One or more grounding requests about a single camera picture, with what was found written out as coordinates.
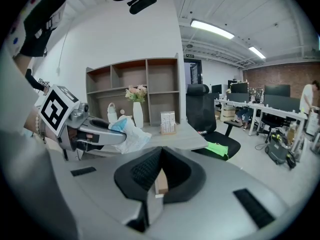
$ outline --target office desk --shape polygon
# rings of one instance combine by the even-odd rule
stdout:
[[[152,134],[149,142],[143,147],[144,149],[167,146],[182,150],[197,150],[208,146],[208,142],[187,122],[177,124],[176,134],[162,135],[160,126],[146,125],[142,128],[146,133]],[[119,154],[119,152],[111,145],[104,146],[101,150],[91,150],[86,152],[89,154],[109,157]]]
[[[257,115],[257,110],[261,110],[261,114],[260,114],[260,122],[258,125],[258,129],[260,129],[261,127],[261,119],[263,114],[270,114],[270,115],[274,115],[274,116],[278,116],[281,118],[293,118],[296,119],[297,121],[300,121],[300,125],[298,127],[298,131],[296,133],[296,136],[294,138],[294,142],[291,148],[291,151],[294,151],[297,147],[298,141],[301,137],[302,131],[304,129],[304,124],[305,124],[305,120],[308,119],[308,117],[304,114],[304,113],[293,113],[293,112],[288,112],[288,111],[283,111],[283,110],[279,110],[273,107],[267,107],[264,106],[263,104],[257,104],[257,103],[244,103],[244,102],[235,102],[235,101],[231,101],[231,100],[225,100],[225,99],[215,99],[214,101],[216,102],[221,102],[221,115],[223,114],[223,109],[224,109],[224,105],[228,104],[228,105],[232,105],[235,107],[249,107],[251,109],[253,109],[253,116],[252,116],[252,122],[255,122],[256,120],[256,115]],[[252,135],[252,132],[254,130],[254,123],[251,123],[250,126],[250,130],[249,130],[249,136]]]
[[[294,151],[297,147],[298,141],[301,137],[302,131],[304,129],[304,124],[305,124],[305,120],[307,120],[307,115],[304,113],[293,113],[293,112],[288,112],[288,111],[283,111],[283,110],[279,110],[273,107],[266,107],[262,104],[250,104],[249,105],[250,108],[253,109],[253,117],[252,117],[252,121],[254,122],[254,120],[256,119],[256,113],[257,110],[261,110],[261,115],[260,115],[260,122],[258,125],[258,129],[260,129],[261,126],[261,119],[263,117],[263,114],[270,114],[270,115],[274,115],[274,116],[278,116],[281,118],[293,118],[296,119],[297,121],[300,121],[300,125],[298,127],[298,131],[296,133],[296,136],[294,138],[294,142],[291,148],[291,151]],[[249,135],[251,136],[252,134],[252,130],[253,130],[253,124],[251,124],[250,127],[250,131],[249,131]]]
[[[221,103],[221,114],[220,116],[224,116],[224,109],[225,109],[225,105],[231,105],[231,106],[235,106],[235,107],[248,107],[248,103],[244,103],[244,102],[236,102],[236,101],[231,101],[231,100],[226,100],[226,99],[215,99],[215,102],[220,102]]]

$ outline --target black slot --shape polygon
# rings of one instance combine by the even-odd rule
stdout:
[[[71,174],[73,175],[73,177],[76,177],[76,176],[80,176],[80,175],[84,175],[84,174],[89,174],[89,173],[92,173],[95,171],[96,171],[96,168],[91,166],[91,167],[82,168],[82,169],[78,169],[78,170],[72,170]]]
[[[233,193],[259,229],[262,229],[275,220],[247,189],[240,189]]]

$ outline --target fluorescent light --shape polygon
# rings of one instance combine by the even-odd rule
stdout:
[[[256,48],[254,48],[253,46],[249,48],[249,50],[251,50],[252,52],[254,52],[256,55],[258,55],[261,59],[265,59],[266,57],[260,52],[258,51]]]
[[[223,36],[225,38],[228,38],[228,39],[232,39],[235,35],[221,29],[221,28],[218,28],[214,25],[211,25],[211,24],[208,24],[208,23],[205,23],[205,22],[201,22],[201,21],[198,21],[198,20],[195,20],[193,19],[192,22],[191,22],[191,27],[193,28],[197,28],[197,29],[202,29],[202,30],[206,30],[206,31],[210,31],[212,33],[215,33],[215,34],[218,34],[220,36]]]

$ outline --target vase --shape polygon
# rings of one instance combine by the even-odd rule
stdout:
[[[142,107],[140,102],[133,103],[133,119],[136,127],[138,128],[144,127],[144,113],[142,112]]]

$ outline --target black t-shirt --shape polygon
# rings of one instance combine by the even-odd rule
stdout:
[[[67,0],[41,0],[24,20],[25,41],[20,53],[42,57],[50,38],[62,20]]]

